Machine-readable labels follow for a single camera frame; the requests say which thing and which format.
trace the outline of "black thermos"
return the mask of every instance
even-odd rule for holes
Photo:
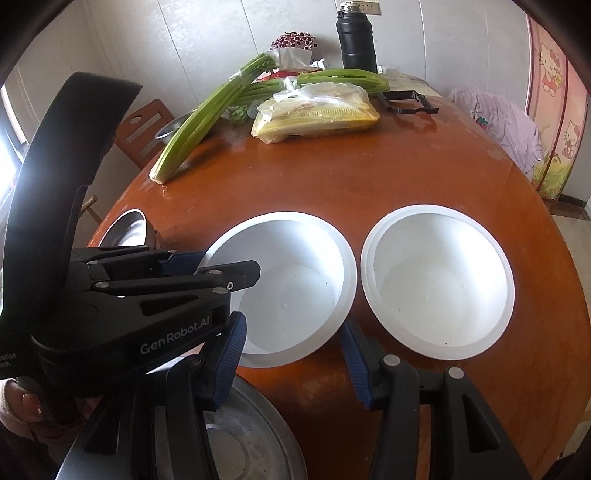
[[[336,31],[339,33],[343,67],[377,73],[378,63],[375,59],[371,23],[355,2],[340,4]]]

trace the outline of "wall socket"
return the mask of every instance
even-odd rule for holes
[[[378,2],[355,2],[359,9],[366,15],[381,15]]]

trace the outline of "silver rivet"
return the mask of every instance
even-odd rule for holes
[[[447,373],[449,373],[450,377],[455,378],[456,380],[464,378],[464,370],[458,367],[451,367]]]
[[[400,365],[400,358],[396,355],[386,355],[384,357],[384,363],[389,367],[395,367],[397,365]]]

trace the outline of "white bowl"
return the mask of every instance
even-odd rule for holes
[[[345,237],[312,215],[275,212],[247,220],[217,240],[199,267],[256,260],[261,278],[232,293],[246,316],[244,367],[278,367],[309,355],[345,320],[357,287]]]
[[[492,346],[515,301],[498,242],[470,217],[438,205],[411,205],[382,218],[363,245],[361,281],[394,338],[442,360]]]

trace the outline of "brown table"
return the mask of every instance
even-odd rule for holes
[[[501,244],[515,277],[515,310],[489,350],[459,362],[425,358],[390,337],[359,282],[353,312],[365,332],[419,368],[453,363],[480,389],[534,478],[554,462],[591,394],[589,315],[573,261],[548,210],[511,160],[444,99],[433,117],[381,111],[366,132],[265,145],[249,128],[218,125],[182,174],[166,186],[150,163],[93,237],[122,212],[140,208],[164,248],[206,249],[234,225],[295,210],[321,217],[347,238],[359,261],[384,215],[414,203],[457,209]],[[380,414],[355,400],[338,342],[274,369],[239,369],[283,415],[304,453],[310,480],[367,477]],[[421,421],[419,471],[428,470],[428,411]]]

